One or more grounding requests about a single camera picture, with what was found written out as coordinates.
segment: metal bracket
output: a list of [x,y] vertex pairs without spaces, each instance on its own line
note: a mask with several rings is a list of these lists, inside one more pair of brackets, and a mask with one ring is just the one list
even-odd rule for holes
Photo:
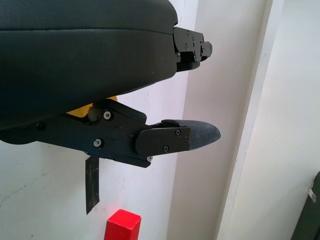
[[175,27],[173,30],[177,72],[196,69],[212,54],[212,45],[202,33]]
[[189,150],[189,143],[175,132],[189,136],[190,128],[163,123],[149,126],[146,120],[144,113],[106,99],[94,103],[85,117],[65,113],[0,131],[0,139],[10,144],[39,141],[143,168],[151,164],[151,156]]

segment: yellow plate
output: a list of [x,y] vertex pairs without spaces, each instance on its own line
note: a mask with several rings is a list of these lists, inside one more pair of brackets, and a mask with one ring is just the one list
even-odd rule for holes
[[[109,97],[109,99],[112,99],[114,101],[118,101],[117,99],[117,96],[112,96],[112,97]],[[68,114],[71,114],[73,116],[76,116],[76,117],[79,117],[79,118],[83,118],[84,116],[87,115],[88,111],[89,111],[89,108],[92,106],[92,103],[91,104],[88,104],[86,106],[82,106],[80,108],[77,108],[75,110],[72,110],[72,111],[69,111]]]

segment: black plastic tab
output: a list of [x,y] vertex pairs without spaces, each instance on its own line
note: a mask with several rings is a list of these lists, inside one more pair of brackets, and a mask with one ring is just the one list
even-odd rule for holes
[[142,131],[135,142],[136,152],[140,156],[188,151],[189,127],[153,128]]

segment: white wall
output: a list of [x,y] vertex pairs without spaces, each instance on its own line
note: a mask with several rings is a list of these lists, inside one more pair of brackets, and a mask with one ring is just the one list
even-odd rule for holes
[[[179,25],[192,29],[197,0],[172,0]],[[188,72],[120,96],[147,114],[147,123],[181,119]],[[119,208],[142,216],[140,240],[167,235],[177,154],[156,156],[149,168],[100,159],[100,203],[86,215],[83,152],[44,143],[0,142],[0,239],[102,240]]]
[[320,2],[285,0],[233,209],[219,240],[289,240],[320,171]]
[[213,46],[189,73],[183,118],[217,126],[221,139],[179,153],[167,240],[211,240],[233,163],[265,0],[199,0],[195,30]]

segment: dark object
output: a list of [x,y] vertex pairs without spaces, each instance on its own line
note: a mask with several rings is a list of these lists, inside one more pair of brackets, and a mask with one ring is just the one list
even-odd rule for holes
[[[111,113],[112,120],[104,119],[105,112]],[[86,117],[64,113],[40,123],[0,131],[0,139],[10,144],[39,141],[146,168],[151,164],[147,157],[192,150],[220,138],[219,130],[209,123],[163,120],[146,125],[146,119],[142,112],[105,99],[95,103]]]
[[[148,157],[219,139],[208,123],[149,126],[144,113],[104,100],[196,69],[211,56],[202,33],[175,27],[168,0],[0,5],[1,140],[40,141],[147,167]],[[85,117],[66,114],[90,103]]]
[[317,197],[307,197],[291,240],[320,240],[320,172],[316,175],[312,191]]
[[86,214],[99,203],[99,158],[91,156],[85,161]]

